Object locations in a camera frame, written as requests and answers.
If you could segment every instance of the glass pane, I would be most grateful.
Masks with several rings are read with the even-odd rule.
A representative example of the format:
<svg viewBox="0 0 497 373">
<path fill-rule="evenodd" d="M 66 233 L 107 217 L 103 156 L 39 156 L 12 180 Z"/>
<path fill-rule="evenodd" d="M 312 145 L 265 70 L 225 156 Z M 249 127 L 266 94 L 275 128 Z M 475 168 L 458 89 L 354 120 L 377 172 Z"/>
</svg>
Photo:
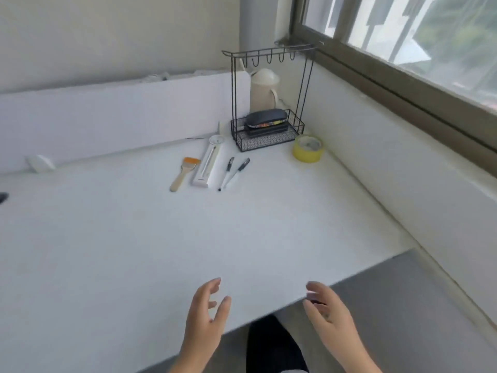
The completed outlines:
<svg viewBox="0 0 497 373">
<path fill-rule="evenodd" d="M 497 0 L 362 0 L 348 42 L 497 111 Z"/>
<path fill-rule="evenodd" d="M 342 6 L 343 0 L 309 0 L 304 25 L 333 37 Z"/>
</svg>

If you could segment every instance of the yellow tape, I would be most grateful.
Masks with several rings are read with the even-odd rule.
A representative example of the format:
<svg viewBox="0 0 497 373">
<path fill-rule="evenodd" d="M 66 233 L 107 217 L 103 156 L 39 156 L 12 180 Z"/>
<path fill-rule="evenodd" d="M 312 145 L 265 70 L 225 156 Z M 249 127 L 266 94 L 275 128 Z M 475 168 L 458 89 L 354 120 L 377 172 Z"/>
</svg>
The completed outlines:
<svg viewBox="0 0 497 373">
<path fill-rule="evenodd" d="M 302 162 L 317 162 L 323 154 L 323 142 L 311 135 L 300 135 L 293 144 L 293 156 Z"/>
</svg>

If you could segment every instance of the black wire rack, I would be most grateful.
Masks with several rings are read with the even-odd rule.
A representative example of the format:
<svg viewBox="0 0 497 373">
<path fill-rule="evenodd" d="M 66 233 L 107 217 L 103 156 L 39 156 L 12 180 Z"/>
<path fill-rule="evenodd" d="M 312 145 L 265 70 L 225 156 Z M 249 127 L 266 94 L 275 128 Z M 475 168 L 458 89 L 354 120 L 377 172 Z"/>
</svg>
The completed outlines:
<svg viewBox="0 0 497 373">
<path fill-rule="evenodd" d="M 314 67 L 314 51 L 316 47 L 313 44 L 300 44 L 295 46 L 281 46 L 265 49 L 253 49 L 251 51 L 243 52 L 228 52 L 222 51 L 225 56 L 231 58 L 231 106 L 232 106 L 232 120 L 231 120 L 231 135 L 236 142 L 241 152 L 264 148 L 271 145 L 286 143 L 295 140 L 295 137 L 304 133 L 305 125 L 302 122 L 302 112 L 307 98 L 307 90 L 309 89 L 309 82 L 311 80 L 311 73 Z M 285 57 L 289 57 L 291 61 L 295 60 L 298 53 L 303 53 L 305 57 L 304 70 L 302 73 L 302 81 L 300 82 L 299 97 L 295 111 L 290 109 L 286 110 L 288 129 L 283 132 L 250 137 L 245 131 L 245 117 L 238 117 L 237 110 L 237 62 L 241 61 L 244 68 L 248 67 L 249 59 L 252 61 L 254 67 L 259 66 L 261 62 L 272 63 L 273 59 L 278 59 L 278 62 L 283 62 Z"/>
</svg>

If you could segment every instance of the left hand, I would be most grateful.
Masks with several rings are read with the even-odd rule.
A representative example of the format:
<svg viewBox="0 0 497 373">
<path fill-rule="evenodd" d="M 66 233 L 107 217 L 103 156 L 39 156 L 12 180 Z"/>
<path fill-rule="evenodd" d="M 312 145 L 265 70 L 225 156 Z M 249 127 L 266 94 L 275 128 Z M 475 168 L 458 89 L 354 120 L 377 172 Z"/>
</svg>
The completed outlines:
<svg viewBox="0 0 497 373">
<path fill-rule="evenodd" d="M 208 310 L 216 306 L 209 301 L 211 294 L 219 290 L 221 278 L 213 279 L 197 289 L 186 319 L 186 330 L 178 356 L 178 363 L 188 366 L 190 373 L 200 373 L 217 349 L 230 313 L 231 298 L 226 296 L 211 319 Z"/>
</svg>

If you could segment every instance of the person's leg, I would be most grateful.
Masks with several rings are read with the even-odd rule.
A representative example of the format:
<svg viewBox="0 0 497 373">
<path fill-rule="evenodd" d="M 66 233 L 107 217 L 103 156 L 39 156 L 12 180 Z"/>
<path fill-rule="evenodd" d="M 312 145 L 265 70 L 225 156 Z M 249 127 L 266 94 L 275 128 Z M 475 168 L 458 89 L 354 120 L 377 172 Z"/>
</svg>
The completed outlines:
<svg viewBox="0 0 497 373">
<path fill-rule="evenodd" d="M 248 330 L 246 373 L 309 372 L 299 346 L 274 315 L 253 322 Z"/>
</svg>

